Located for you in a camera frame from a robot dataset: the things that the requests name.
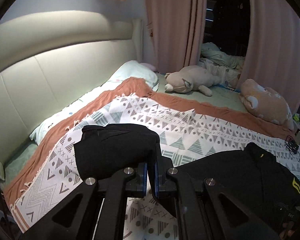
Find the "light blue pillow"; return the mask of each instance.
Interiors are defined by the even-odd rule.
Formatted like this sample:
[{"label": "light blue pillow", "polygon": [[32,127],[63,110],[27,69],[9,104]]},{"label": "light blue pillow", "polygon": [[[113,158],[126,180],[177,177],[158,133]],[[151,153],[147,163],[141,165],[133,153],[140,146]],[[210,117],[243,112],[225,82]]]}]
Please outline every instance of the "light blue pillow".
[{"label": "light blue pillow", "polygon": [[114,72],[114,74],[106,83],[121,83],[122,81],[130,77],[143,78],[146,81],[146,84],[154,91],[158,89],[158,76],[147,67],[138,63],[136,60],[131,60],[124,63],[116,72]]}]

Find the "white leather headboard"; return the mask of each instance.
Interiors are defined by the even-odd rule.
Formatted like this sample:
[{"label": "white leather headboard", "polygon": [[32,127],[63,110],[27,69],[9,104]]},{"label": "white leather headboard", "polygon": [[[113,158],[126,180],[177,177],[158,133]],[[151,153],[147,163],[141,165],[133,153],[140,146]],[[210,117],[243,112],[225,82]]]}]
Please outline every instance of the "white leather headboard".
[{"label": "white leather headboard", "polygon": [[140,19],[44,12],[0,25],[0,162],[46,118],[142,59]]}]

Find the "black cloth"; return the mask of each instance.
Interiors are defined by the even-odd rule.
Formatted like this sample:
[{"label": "black cloth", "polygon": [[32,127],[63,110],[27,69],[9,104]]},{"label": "black cloth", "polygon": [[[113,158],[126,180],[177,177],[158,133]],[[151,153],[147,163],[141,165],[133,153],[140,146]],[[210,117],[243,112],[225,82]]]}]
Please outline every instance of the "black cloth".
[{"label": "black cloth", "polygon": [[272,229],[279,232],[278,203],[300,206],[293,180],[300,181],[270,152],[249,143],[245,149],[215,153],[179,166],[195,179],[214,178]]},{"label": "black cloth", "polygon": [[78,173],[82,180],[109,178],[120,169],[146,161],[159,141],[158,134],[143,125],[86,125],[81,141],[74,144]]}]

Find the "curtain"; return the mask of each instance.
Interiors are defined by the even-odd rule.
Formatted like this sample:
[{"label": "curtain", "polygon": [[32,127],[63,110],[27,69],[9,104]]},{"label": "curtain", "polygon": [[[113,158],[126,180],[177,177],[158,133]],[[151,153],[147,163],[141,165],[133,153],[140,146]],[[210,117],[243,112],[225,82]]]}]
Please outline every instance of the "curtain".
[{"label": "curtain", "polygon": [[300,105],[300,19],[285,0],[250,0],[248,51],[238,87],[248,78],[271,87],[291,112]]},{"label": "curtain", "polygon": [[176,72],[197,65],[207,0],[146,0],[157,69]]}]

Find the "bed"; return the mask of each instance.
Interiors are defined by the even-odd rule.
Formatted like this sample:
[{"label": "bed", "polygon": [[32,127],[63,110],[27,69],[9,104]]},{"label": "bed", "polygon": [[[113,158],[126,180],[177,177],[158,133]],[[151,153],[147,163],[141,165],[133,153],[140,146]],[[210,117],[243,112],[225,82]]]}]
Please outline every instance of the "bed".
[{"label": "bed", "polygon": [[[154,73],[120,80],[116,74],[125,64],[137,69],[142,60],[141,33],[141,20],[112,22],[81,11],[33,14],[0,25],[2,186],[22,232],[82,182],[72,146],[87,124],[145,125],[159,134],[162,154],[175,166],[252,141],[300,180],[300,160],[284,148],[290,131],[247,113],[237,92],[213,87],[211,98],[163,93],[164,76]],[[70,104],[74,111],[54,116]],[[50,125],[53,116],[57,121]],[[37,145],[29,136],[45,120]],[[142,211],[144,203],[167,213],[151,194],[130,199],[124,238],[149,238],[155,231],[158,238],[169,233],[176,239],[176,220]]]}]

